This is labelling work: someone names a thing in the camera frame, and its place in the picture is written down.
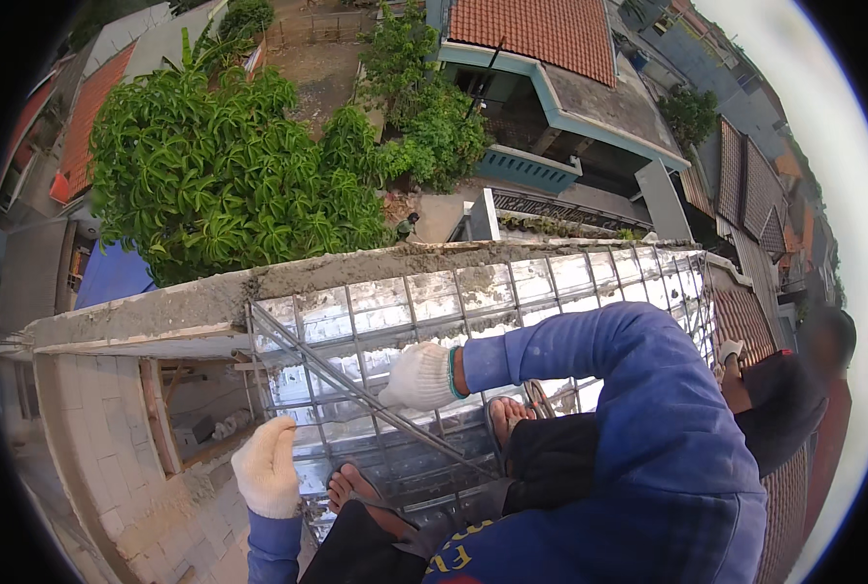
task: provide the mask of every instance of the pole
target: pole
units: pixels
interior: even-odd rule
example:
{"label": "pole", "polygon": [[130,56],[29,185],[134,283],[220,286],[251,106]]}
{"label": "pole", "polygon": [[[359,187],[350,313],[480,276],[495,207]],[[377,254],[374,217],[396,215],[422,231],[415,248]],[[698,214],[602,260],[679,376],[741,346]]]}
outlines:
{"label": "pole", "polygon": [[[502,51],[502,45],[505,44],[505,35],[502,35],[502,40],[498,41],[498,47],[496,47],[496,51],[493,53],[492,59],[489,60],[489,66],[487,66],[487,71],[492,71],[493,64],[496,64],[496,57],[498,57],[498,53]],[[473,113],[473,107],[476,106],[477,102],[483,97],[483,87],[486,85],[486,80],[484,79],[482,83],[480,83],[479,87],[475,89],[473,92],[473,101],[470,102],[470,108],[467,109],[467,115],[463,117],[463,119],[467,119],[470,117],[470,114]]]}

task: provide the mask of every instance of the brick wall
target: brick wall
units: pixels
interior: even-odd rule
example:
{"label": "brick wall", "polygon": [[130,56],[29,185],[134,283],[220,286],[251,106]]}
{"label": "brick wall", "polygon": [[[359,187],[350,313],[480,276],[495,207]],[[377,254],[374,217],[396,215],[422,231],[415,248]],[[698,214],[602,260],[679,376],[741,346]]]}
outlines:
{"label": "brick wall", "polygon": [[134,357],[55,359],[59,421],[100,524],[144,583],[245,582],[249,529],[230,453],[165,478]]}

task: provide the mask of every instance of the blue water tank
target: blue water tank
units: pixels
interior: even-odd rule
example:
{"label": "blue water tank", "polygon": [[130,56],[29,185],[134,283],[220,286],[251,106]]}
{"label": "blue water tank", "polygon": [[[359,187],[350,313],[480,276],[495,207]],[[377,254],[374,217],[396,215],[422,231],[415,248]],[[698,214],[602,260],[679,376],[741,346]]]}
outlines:
{"label": "blue water tank", "polygon": [[635,67],[636,71],[641,71],[645,68],[645,65],[648,64],[650,60],[651,57],[648,55],[648,53],[639,49],[635,52],[634,55],[629,58],[628,62],[631,63],[633,67]]}

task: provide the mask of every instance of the worker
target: worker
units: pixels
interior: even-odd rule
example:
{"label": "worker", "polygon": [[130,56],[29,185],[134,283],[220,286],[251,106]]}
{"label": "worker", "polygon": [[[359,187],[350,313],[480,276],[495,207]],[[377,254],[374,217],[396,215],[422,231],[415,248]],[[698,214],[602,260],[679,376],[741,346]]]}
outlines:
{"label": "worker", "polygon": [[403,219],[398,222],[398,225],[395,226],[395,233],[398,235],[398,240],[400,242],[407,241],[408,236],[410,236],[411,234],[415,234],[415,237],[418,237],[417,233],[415,232],[415,224],[420,218],[421,216],[417,213],[411,213],[409,214],[407,219]]}
{"label": "worker", "polygon": [[[605,387],[593,482],[581,497],[447,531],[449,521],[419,528],[347,463],[327,482],[337,519],[300,582],[751,584],[766,524],[758,466],[690,337],[652,305],[558,315],[463,347],[409,347],[379,400],[427,411],[523,380],[591,376]],[[509,425],[497,425],[497,436]],[[249,508],[253,584],[298,577],[294,433],[292,420],[271,420],[232,459]]]}
{"label": "worker", "polygon": [[797,331],[797,349],[780,350],[740,370],[742,341],[720,347],[723,398],[758,462],[761,477],[800,449],[826,412],[830,387],[843,378],[855,351],[855,323],[844,310],[820,307]]}

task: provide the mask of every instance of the white work glove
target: white work glove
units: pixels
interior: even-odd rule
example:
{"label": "white work glove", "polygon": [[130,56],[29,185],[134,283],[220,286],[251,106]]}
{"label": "white work glove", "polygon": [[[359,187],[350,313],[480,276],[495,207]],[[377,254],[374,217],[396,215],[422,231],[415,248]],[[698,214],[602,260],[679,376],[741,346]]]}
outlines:
{"label": "white work glove", "polygon": [[449,348],[419,343],[405,349],[379,393],[385,407],[406,405],[419,411],[444,407],[459,397],[451,390]]}
{"label": "white work glove", "polygon": [[723,341],[723,344],[720,345],[720,363],[725,365],[725,360],[728,359],[730,355],[741,356],[744,346],[744,341]]}
{"label": "white work glove", "polygon": [[256,515],[287,520],[299,514],[298,475],[291,461],[295,421],[288,416],[255,429],[230,461],[246,506]]}

